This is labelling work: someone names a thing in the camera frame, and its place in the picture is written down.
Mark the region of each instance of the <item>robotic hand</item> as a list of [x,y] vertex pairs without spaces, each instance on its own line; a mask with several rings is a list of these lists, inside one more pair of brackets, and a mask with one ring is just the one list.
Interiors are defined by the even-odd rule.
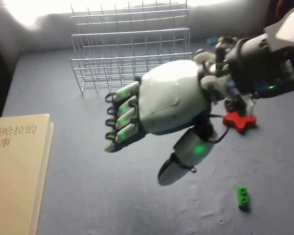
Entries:
[[158,182],[169,185],[199,164],[217,139],[209,120],[211,102],[228,98],[228,112],[252,115],[253,99],[294,91],[294,9],[256,38],[221,37],[216,54],[199,50],[193,61],[160,65],[134,83],[110,93],[107,152],[116,152],[147,133],[164,135],[192,127],[160,168]]

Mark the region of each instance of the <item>green toy block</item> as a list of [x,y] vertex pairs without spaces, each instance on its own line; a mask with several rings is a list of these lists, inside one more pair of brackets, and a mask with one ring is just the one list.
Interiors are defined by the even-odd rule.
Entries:
[[249,210],[249,198],[247,188],[237,187],[237,202],[239,204],[239,208],[243,211]]

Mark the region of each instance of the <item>metal wire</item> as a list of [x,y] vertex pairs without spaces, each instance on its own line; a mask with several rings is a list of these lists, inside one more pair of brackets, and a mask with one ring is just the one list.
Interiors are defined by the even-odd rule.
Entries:
[[123,87],[163,63],[192,59],[187,2],[74,12],[71,67],[80,91]]

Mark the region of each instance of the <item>beige book cover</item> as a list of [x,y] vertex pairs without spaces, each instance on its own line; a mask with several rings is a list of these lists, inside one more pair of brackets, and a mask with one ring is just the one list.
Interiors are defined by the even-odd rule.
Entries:
[[52,132],[49,114],[0,118],[0,235],[36,234]]

